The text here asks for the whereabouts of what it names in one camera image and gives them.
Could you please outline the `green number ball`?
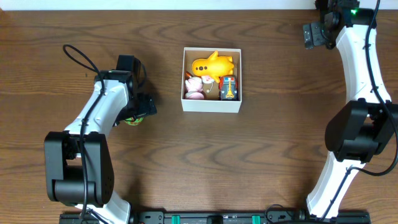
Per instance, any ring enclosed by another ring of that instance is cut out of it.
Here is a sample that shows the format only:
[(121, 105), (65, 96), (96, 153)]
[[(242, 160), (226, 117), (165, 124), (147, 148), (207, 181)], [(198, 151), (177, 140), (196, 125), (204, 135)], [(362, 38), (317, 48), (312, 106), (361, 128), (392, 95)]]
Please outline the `green number ball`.
[(125, 119), (124, 122), (130, 126), (138, 126), (142, 123), (144, 118), (128, 118)]

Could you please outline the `pink pig toy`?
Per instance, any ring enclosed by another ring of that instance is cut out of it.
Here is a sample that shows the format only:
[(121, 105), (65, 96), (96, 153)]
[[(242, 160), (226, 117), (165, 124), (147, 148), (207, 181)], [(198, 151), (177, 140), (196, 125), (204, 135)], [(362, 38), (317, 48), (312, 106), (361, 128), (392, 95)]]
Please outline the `pink pig toy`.
[(193, 76), (189, 72), (185, 72), (185, 99), (186, 100), (204, 100), (203, 82), (200, 77)]

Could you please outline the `orange duck toy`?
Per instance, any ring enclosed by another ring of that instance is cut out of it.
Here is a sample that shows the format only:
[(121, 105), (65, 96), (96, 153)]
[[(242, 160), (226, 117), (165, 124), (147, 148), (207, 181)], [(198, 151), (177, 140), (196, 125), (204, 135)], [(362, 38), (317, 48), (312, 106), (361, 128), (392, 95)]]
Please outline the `orange duck toy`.
[(232, 56), (219, 56), (214, 51), (208, 58), (199, 58), (192, 63), (192, 72), (197, 77), (209, 76), (220, 83), (220, 78), (231, 76), (234, 70)]

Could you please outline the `red toy fire truck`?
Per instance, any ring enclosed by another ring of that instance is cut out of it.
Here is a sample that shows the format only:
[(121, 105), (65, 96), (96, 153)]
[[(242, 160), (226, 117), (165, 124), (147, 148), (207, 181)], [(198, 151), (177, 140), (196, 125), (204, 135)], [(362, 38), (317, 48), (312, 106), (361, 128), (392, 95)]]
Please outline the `red toy fire truck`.
[(238, 89), (235, 76), (225, 76), (220, 78), (219, 98), (221, 101), (237, 101)]

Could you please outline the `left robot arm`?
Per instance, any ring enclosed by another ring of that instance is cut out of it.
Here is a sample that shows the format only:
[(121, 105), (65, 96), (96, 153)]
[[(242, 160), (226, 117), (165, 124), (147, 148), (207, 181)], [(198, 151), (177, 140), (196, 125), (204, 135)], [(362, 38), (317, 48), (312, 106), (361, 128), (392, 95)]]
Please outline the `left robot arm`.
[(156, 114), (154, 101), (141, 91), (145, 80), (139, 59), (120, 55), (114, 70), (95, 76), (93, 94), (76, 119), (44, 140), (47, 195), (80, 209), (61, 214), (60, 223), (130, 223), (131, 204), (114, 191), (107, 138), (124, 121), (140, 122)]

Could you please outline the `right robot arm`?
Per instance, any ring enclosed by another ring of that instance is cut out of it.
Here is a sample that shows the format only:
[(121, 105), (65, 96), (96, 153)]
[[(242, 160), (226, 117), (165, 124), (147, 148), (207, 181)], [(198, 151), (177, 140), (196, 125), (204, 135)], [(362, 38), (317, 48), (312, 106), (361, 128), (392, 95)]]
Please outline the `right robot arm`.
[(384, 171), (364, 166), (379, 155), (391, 137), (397, 136), (397, 105), (392, 102), (377, 57), (376, 16), (361, 8), (359, 1), (316, 0), (320, 20), (303, 26), (306, 49), (324, 45), (338, 49), (346, 85), (346, 104), (325, 130), (327, 159), (315, 188), (306, 198), (310, 220), (318, 223), (358, 223), (359, 215), (341, 215), (340, 203), (355, 176), (373, 177), (390, 173), (397, 159)]

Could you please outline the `white cardboard box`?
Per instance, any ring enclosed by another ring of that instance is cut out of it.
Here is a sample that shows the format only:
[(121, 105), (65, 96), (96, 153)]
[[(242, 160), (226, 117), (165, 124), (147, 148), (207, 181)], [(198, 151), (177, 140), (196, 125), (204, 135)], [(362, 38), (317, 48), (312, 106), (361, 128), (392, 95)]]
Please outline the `white cardboard box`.
[[(210, 93), (205, 92), (203, 86), (204, 100), (186, 100), (185, 99), (185, 72), (192, 72), (192, 63), (199, 58), (208, 58), (214, 51), (218, 51), (219, 56), (232, 56), (234, 70), (231, 76), (236, 77), (238, 100), (237, 101), (221, 101), (219, 98), (219, 83), (214, 82), (213, 89)], [(183, 53), (183, 71), (182, 71), (182, 94), (181, 102), (184, 111), (193, 112), (215, 112), (215, 113), (237, 113), (242, 102), (242, 83), (241, 83), (241, 50), (240, 49), (220, 49), (220, 48), (199, 48), (185, 47)]]

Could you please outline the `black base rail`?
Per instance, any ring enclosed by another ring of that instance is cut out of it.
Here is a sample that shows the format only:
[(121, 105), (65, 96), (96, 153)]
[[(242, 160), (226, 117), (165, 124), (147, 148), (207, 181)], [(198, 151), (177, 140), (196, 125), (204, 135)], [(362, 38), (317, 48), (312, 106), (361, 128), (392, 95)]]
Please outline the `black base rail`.
[(261, 223), (335, 223), (371, 224), (368, 212), (342, 212), (337, 217), (311, 217), (303, 210), (269, 210), (263, 213), (164, 213), (141, 212), (128, 223), (138, 224), (261, 224)]

